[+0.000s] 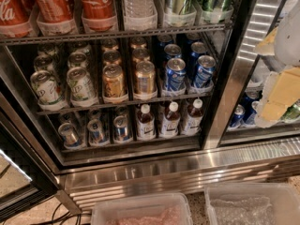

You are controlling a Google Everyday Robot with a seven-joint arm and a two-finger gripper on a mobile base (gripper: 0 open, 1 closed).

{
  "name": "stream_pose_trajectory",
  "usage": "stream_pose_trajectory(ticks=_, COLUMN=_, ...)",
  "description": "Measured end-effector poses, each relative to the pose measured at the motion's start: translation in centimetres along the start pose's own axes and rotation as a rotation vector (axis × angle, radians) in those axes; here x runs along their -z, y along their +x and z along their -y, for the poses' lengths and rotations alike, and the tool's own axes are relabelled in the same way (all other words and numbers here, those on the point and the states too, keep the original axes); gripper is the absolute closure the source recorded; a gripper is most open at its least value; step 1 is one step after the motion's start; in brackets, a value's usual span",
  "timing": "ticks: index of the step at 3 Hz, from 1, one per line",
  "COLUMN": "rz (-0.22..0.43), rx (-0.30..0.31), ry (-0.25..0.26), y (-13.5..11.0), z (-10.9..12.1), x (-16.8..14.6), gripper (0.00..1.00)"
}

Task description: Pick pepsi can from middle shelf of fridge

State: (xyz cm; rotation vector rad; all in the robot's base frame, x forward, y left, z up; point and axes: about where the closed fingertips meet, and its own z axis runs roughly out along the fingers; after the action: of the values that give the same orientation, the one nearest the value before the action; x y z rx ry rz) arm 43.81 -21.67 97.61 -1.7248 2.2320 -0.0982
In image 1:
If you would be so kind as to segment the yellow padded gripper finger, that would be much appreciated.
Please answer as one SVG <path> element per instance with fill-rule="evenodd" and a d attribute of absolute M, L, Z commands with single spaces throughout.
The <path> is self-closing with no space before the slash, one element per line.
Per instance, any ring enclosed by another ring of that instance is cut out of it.
<path fill-rule="evenodd" d="M 272 71 L 266 79 L 257 106 L 255 125 L 270 128 L 300 98 L 300 67 Z"/>
<path fill-rule="evenodd" d="M 275 38 L 278 33 L 278 29 L 274 28 L 261 42 L 259 42 L 254 52 L 259 55 L 274 55 L 275 54 Z"/>

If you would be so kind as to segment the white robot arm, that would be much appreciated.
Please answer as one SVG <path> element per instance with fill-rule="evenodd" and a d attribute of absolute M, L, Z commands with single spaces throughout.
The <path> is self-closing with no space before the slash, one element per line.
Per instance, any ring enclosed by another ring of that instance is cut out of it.
<path fill-rule="evenodd" d="M 257 127 L 270 128 L 300 98 L 300 0 L 254 52 L 285 65 L 267 77 L 254 118 Z"/>

